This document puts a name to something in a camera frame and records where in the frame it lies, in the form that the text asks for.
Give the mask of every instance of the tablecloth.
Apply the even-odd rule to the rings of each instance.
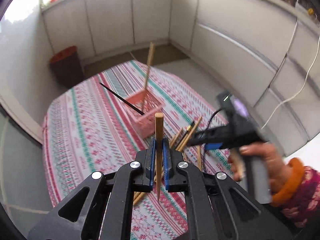
[[[138,151],[147,148],[148,139],[136,133],[121,101],[99,84],[104,83],[125,98],[142,89],[145,74],[146,65],[132,60],[87,79],[52,102],[43,125],[43,154],[54,206],[92,172],[117,171],[134,160]],[[199,129],[204,129],[215,111],[173,74],[152,68],[148,85],[165,102],[164,133],[169,138],[200,115],[203,119]],[[212,120],[212,126],[224,123],[219,115]],[[197,164],[196,148],[186,148],[185,152],[189,161]],[[205,158],[203,171],[230,174],[228,154],[228,150],[211,151]],[[131,239],[169,240],[187,230],[183,193],[168,193],[162,185],[159,203],[154,188],[134,207]]]

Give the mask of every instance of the plastic basket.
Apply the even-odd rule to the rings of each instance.
[[[164,101],[148,90],[138,91],[126,98],[126,100],[138,109],[141,109],[143,98],[145,98],[143,108],[143,112],[145,113],[144,115],[137,113],[126,104],[124,104],[124,109],[126,110],[129,120],[136,132],[142,138],[147,138],[155,133],[155,113],[162,112],[162,108],[165,104]]]

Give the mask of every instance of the trash can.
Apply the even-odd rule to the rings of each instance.
[[[70,89],[84,80],[77,47],[68,47],[50,59],[50,68],[58,82]]]

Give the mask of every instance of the sleeve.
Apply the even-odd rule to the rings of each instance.
[[[320,206],[320,173],[309,166],[303,167],[298,158],[288,163],[292,175],[284,187],[272,198],[272,205],[282,208],[282,213],[302,228]]]

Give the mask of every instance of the human hand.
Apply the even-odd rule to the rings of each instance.
[[[284,164],[275,146],[271,143],[252,143],[239,148],[242,156],[261,156],[269,174],[269,185],[273,194],[278,193],[287,180],[290,178],[292,168]],[[240,174],[237,165],[230,156],[228,162],[231,164],[231,171],[234,173],[233,179],[240,181]]]

